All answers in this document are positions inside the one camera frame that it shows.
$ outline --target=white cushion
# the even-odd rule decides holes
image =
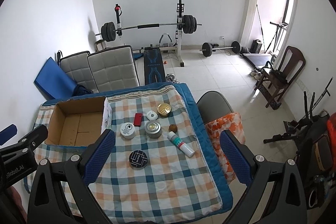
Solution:
[[[99,92],[140,86],[131,46],[108,48],[87,59]]]
[[[60,60],[59,66],[77,84],[96,93],[98,88],[87,61],[89,54],[90,52],[79,52],[69,55]]]

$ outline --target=table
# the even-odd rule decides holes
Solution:
[[[154,83],[73,99],[93,96],[106,96],[109,100],[116,145],[97,181],[89,188],[113,223],[192,222],[232,208],[231,191],[186,84]],[[59,101],[63,100],[47,101],[40,107],[34,127],[48,126],[53,108]],[[135,113],[146,114],[162,102],[171,105],[172,114],[158,120],[163,132],[158,139],[147,137],[145,122],[133,139],[125,140],[120,136],[122,123],[132,122]],[[193,157],[186,157],[167,139],[172,123],[178,126],[179,137],[195,150]],[[134,170],[128,165],[128,156],[138,149],[147,154],[149,161],[145,168]],[[66,147],[55,149],[45,144],[35,151],[37,162],[45,157],[57,162],[78,153]],[[27,191],[31,189],[33,177],[34,173],[25,179]],[[63,188],[72,213],[79,214],[66,183]]]

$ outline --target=dark wooden chair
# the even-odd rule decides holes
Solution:
[[[288,54],[288,51],[292,52],[292,56],[289,59],[287,65],[282,69],[282,65],[284,63],[284,60]],[[293,81],[297,78],[297,76],[299,75],[300,71],[302,71],[303,67],[306,65],[306,59],[303,57],[302,52],[295,47],[292,46],[287,46],[285,53],[283,54],[283,57],[281,59],[280,65],[278,67],[278,69],[280,71],[283,72],[284,76],[287,77],[291,71],[296,67],[296,65],[299,63],[299,61],[302,61],[302,65],[300,66],[300,68],[297,70],[297,72],[294,74],[294,76],[288,81],[287,84],[282,83],[272,72],[271,69],[265,68],[263,69],[263,73],[261,76],[261,79],[257,81],[256,83],[256,87],[254,90],[257,90],[258,87],[260,85],[263,84],[264,81],[270,81],[270,84],[268,86],[268,88],[270,88],[272,85],[274,85],[275,87],[275,92],[273,93],[273,95],[271,96],[271,98],[268,100],[266,107],[269,106],[269,104],[271,103],[271,101],[273,99],[275,99],[277,96],[279,96],[277,101],[280,101],[280,99],[282,98],[282,96],[284,95],[284,93],[286,92],[286,90],[288,89],[288,87],[293,83]]]

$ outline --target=black weight bench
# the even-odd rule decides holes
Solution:
[[[143,52],[145,85],[166,81],[162,55],[159,48],[149,48]]]

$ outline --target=white shoe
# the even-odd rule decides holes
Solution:
[[[256,69],[254,69],[254,70],[252,70],[252,71],[250,72],[250,75],[253,77],[253,76],[255,76],[257,73],[258,73],[258,71],[257,71]]]
[[[261,76],[262,76],[262,74],[261,74],[261,72],[258,72],[255,76],[254,76],[254,79],[256,79],[256,80],[260,80],[261,79]]]

